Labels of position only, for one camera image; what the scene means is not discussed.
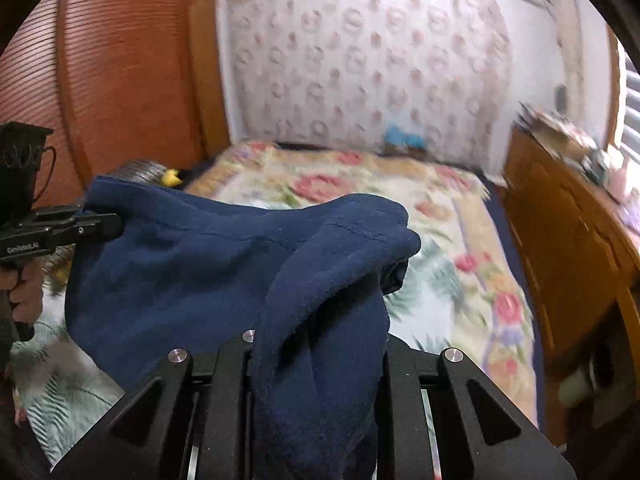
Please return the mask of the person's left hand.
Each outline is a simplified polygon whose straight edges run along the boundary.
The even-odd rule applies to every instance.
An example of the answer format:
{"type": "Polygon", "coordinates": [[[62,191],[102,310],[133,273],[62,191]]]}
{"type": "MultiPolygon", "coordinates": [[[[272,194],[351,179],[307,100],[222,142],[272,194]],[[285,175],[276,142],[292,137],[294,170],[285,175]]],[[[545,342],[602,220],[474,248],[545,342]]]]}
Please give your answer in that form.
{"type": "Polygon", "coordinates": [[[40,258],[24,263],[21,272],[1,268],[0,288],[8,292],[15,322],[34,324],[42,312],[43,272],[40,258]]]}

